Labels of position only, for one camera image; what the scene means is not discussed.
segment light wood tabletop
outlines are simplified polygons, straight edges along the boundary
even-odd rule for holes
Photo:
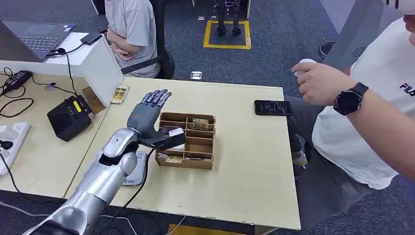
[[[285,117],[257,116],[254,101],[283,100],[282,88],[126,77],[124,103],[112,105],[75,176],[69,198],[96,152],[147,92],[169,89],[162,112],[216,117],[212,170],[158,166],[151,156],[147,183],[129,208],[290,229],[300,228]],[[149,151],[140,147],[139,151]],[[122,187],[122,206],[138,187]]]
[[[58,87],[72,91],[69,77],[35,75],[34,78],[37,83],[55,82]],[[5,79],[6,76],[0,76],[1,83]],[[85,80],[79,77],[74,77],[74,84],[79,94],[88,86]],[[23,97],[34,99],[33,106],[17,117],[0,117],[0,125],[13,125],[21,121],[32,125],[11,168],[12,174],[21,192],[63,197],[108,109],[101,111],[87,130],[70,142],[65,142],[55,136],[46,114],[71,94],[58,89],[47,91],[45,86],[36,85],[31,79],[24,86],[26,94]],[[12,91],[8,95],[17,96],[21,92],[21,90]],[[12,99],[7,97],[0,98],[0,106],[10,100]],[[28,101],[13,103],[3,111],[3,114],[13,115],[28,103]],[[0,189],[16,191],[9,175],[0,179]]]

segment smartphone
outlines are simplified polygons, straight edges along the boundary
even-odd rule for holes
[[[256,115],[291,116],[293,114],[288,101],[256,100],[254,108]]]

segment black smartwatch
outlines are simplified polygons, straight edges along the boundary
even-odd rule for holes
[[[369,88],[357,83],[352,89],[341,92],[334,100],[334,110],[341,115],[348,115],[359,110],[362,98]]]

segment laptop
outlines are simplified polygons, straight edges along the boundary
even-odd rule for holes
[[[0,21],[0,60],[43,62],[73,27],[70,23]]]

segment robotic finger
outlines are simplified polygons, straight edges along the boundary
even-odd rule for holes
[[[160,101],[157,103],[157,106],[162,108],[164,106],[164,104],[166,103],[167,99],[169,99],[170,96],[171,96],[171,92],[165,93],[163,95],[163,97],[160,99]]]
[[[160,92],[160,90],[153,91],[146,99],[146,103],[151,103],[151,100]]]
[[[140,104],[144,103],[146,101],[146,99],[151,95],[151,92],[147,93],[143,99],[141,100]]]
[[[151,100],[151,102],[154,104],[157,104],[160,101],[160,99],[163,97],[163,95],[166,93],[167,93],[167,89],[162,90]]]

